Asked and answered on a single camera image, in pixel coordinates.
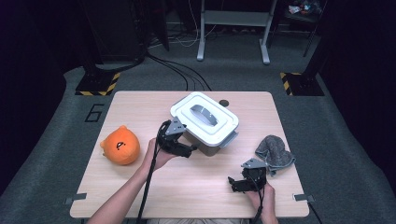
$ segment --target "black equipment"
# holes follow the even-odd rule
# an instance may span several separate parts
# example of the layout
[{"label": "black equipment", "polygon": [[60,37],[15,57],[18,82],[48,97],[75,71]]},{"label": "black equipment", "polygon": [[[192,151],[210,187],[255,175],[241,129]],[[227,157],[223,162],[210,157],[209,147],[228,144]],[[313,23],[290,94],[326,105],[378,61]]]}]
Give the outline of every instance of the black equipment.
[{"label": "black equipment", "polygon": [[198,146],[189,147],[177,141],[185,131],[186,125],[182,124],[177,117],[164,122],[157,137],[158,145],[168,153],[188,158]]},{"label": "black equipment", "polygon": [[232,185],[233,192],[259,191],[267,183],[266,164],[263,161],[250,159],[241,165],[244,167],[242,176],[243,180],[237,180],[228,177],[229,183]]}]

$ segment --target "gray carpet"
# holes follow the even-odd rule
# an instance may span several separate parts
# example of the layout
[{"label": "gray carpet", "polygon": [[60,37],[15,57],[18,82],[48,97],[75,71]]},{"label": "gray carpet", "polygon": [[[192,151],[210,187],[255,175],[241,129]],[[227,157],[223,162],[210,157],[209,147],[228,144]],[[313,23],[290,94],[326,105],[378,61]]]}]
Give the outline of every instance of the gray carpet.
[{"label": "gray carpet", "polygon": [[[280,72],[303,72],[318,43],[303,57],[306,39],[277,36],[269,49],[271,64],[262,64],[256,35],[218,36],[206,42],[205,60],[196,61],[198,44],[171,44],[149,52],[199,72],[213,91],[269,91],[296,156],[306,194],[323,223],[395,223],[396,200],[387,179],[349,132],[320,76],[325,96],[288,96]],[[69,216],[70,204],[84,174],[114,92],[109,96],[76,96],[84,72],[64,74],[67,88],[47,130],[0,199],[0,223],[79,223]],[[114,91],[184,91],[184,80],[172,70],[146,59],[122,72]],[[196,91],[201,91],[197,83]],[[84,122],[93,105],[98,122]],[[280,223],[318,223],[305,218]]]}]

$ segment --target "metal stand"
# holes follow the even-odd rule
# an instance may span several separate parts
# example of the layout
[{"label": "metal stand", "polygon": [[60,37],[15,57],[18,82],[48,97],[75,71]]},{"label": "metal stand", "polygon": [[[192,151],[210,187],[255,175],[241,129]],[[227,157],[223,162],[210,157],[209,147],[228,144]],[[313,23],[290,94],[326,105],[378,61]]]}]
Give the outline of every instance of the metal stand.
[{"label": "metal stand", "polygon": [[205,53],[205,25],[221,24],[221,25],[241,25],[241,26],[260,26],[265,27],[264,35],[260,39],[260,49],[262,50],[262,62],[266,65],[270,64],[268,50],[266,46],[268,34],[271,28],[271,22],[274,17],[274,11],[277,0],[272,0],[269,12],[237,12],[237,11],[205,11],[205,0],[201,5],[201,38],[198,48],[197,60],[204,60]]}]

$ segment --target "stuffed toy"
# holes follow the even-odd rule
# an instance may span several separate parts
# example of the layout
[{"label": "stuffed toy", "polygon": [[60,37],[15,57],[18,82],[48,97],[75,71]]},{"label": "stuffed toy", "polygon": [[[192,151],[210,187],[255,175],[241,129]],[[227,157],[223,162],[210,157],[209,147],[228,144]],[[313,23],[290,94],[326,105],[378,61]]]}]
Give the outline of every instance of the stuffed toy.
[{"label": "stuffed toy", "polygon": [[121,125],[100,143],[104,156],[119,165],[132,163],[139,157],[140,144],[136,135],[125,125]]}]

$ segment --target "gray cloth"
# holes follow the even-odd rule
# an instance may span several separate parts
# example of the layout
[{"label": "gray cloth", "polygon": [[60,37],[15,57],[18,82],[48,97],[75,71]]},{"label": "gray cloth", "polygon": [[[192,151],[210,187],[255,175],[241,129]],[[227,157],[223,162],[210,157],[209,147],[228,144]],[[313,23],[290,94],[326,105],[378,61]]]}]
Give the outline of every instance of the gray cloth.
[{"label": "gray cloth", "polygon": [[296,160],[285,149],[283,140],[275,135],[268,135],[260,142],[256,149],[256,155],[265,161],[271,176],[274,176],[277,170],[292,165]]}]

